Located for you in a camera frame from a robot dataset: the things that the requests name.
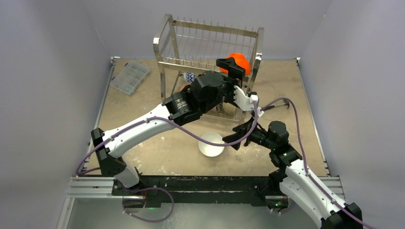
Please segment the red orange bowl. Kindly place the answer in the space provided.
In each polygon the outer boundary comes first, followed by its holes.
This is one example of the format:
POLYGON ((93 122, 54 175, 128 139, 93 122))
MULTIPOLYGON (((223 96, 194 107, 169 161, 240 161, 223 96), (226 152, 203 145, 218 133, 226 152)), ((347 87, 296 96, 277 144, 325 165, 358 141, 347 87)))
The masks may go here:
MULTIPOLYGON (((251 73, 250 63, 242 53, 233 52, 230 55, 228 55, 226 58, 235 58, 236 63, 239 66, 245 68, 245 76, 248 76, 251 73)), ((221 72, 228 73, 227 70, 224 70, 222 68, 219 68, 219 69, 221 72)))

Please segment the plain white bowl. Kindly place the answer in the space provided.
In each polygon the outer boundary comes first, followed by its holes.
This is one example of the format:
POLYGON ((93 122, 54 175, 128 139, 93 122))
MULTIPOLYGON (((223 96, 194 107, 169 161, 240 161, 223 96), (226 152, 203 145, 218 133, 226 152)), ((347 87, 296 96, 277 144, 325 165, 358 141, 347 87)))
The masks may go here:
MULTIPOLYGON (((201 139, 215 144, 224 143, 224 141, 222 140, 222 136, 214 132, 209 132, 202 135, 201 139)), ((199 150, 203 155, 207 157, 216 157, 223 152, 224 146, 213 146, 205 142, 199 141, 199 150)))

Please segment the stainless steel dish rack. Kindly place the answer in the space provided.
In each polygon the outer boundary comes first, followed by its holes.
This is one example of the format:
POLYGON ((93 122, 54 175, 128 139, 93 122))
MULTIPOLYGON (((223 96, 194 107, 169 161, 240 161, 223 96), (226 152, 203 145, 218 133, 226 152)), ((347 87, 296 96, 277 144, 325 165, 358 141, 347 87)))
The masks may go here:
POLYGON ((165 14, 153 38, 162 100, 184 82, 180 78, 183 73, 218 72, 216 59, 234 52, 243 54, 249 61, 251 73, 242 80, 242 89, 245 93, 251 92, 262 60, 263 41, 263 27, 248 29, 165 14))

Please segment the tan glossy dark-rimmed bowl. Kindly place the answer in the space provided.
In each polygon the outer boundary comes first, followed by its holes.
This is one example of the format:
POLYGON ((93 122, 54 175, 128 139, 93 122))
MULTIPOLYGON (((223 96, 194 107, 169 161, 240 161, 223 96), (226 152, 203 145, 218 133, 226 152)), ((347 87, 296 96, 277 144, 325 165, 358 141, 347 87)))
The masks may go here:
POLYGON ((188 91, 190 88, 190 82, 185 82, 183 83, 179 88, 178 88, 178 92, 185 92, 188 91))

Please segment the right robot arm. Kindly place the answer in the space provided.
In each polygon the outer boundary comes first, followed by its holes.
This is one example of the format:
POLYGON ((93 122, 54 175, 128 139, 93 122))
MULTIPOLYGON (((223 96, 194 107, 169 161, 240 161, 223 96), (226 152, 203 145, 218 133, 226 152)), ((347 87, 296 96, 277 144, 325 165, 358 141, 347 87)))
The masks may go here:
POLYGON ((362 211, 347 204, 328 188, 289 143, 289 133, 281 121, 273 121, 268 129, 252 127, 253 119, 233 128, 234 134, 222 138, 225 143, 242 138, 249 131, 245 145, 253 142, 270 149, 270 159, 278 168, 269 175, 268 188, 274 194, 283 193, 293 200, 314 221, 319 229, 362 229, 362 211))

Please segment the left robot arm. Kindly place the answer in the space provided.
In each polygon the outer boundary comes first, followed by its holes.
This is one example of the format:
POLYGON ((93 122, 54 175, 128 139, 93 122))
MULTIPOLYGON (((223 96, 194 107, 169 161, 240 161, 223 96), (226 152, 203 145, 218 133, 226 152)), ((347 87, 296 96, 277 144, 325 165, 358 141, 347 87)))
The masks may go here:
POLYGON ((138 170, 122 158, 128 150, 160 133, 199 120, 222 102, 239 107, 234 97, 244 94, 240 85, 251 71, 248 61, 232 54, 217 59, 216 65, 220 72, 204 71, 145 115, 112 130, 94 129, 91 154, 96 154, 102 175, 114 177, 130 195, 137 195, 142 182, 138 170))

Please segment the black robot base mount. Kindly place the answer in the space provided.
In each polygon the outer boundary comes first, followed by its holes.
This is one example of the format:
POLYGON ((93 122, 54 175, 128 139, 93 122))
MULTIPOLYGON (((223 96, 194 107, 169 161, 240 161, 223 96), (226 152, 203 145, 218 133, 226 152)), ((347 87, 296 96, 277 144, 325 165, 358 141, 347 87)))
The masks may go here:
POLYGON ((159 208, 162 203, 249 204, 282 211, 290 201, 280 191, 283 176, 273 172, 268 176, 161 176, 141 175, 134 187, 125 188, 113 181, 112 195, 140 200, 147 208, 159 208))

